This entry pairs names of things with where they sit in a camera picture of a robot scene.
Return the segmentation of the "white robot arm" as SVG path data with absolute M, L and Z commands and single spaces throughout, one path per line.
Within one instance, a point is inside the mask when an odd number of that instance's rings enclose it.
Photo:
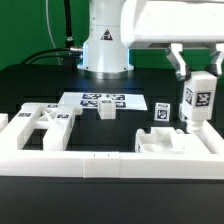
M 179 80 L 191 77 L 181 52 L 208 49 L 208 71 L 222 75 L 224 0 L 90 0 L 89 12 L 79 67 L 97 78 L 131 70 L 131 49 L 166 50 Z

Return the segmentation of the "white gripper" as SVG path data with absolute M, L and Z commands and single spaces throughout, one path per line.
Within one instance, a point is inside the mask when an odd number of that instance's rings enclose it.
M 207 45 L 206 71 L 222 76 L 224 0 L 126 0 L 121 13 L 121 40 L 127 48 L 164 48 L 179 81 L 191 78 L 181 56 L 183 45 Z

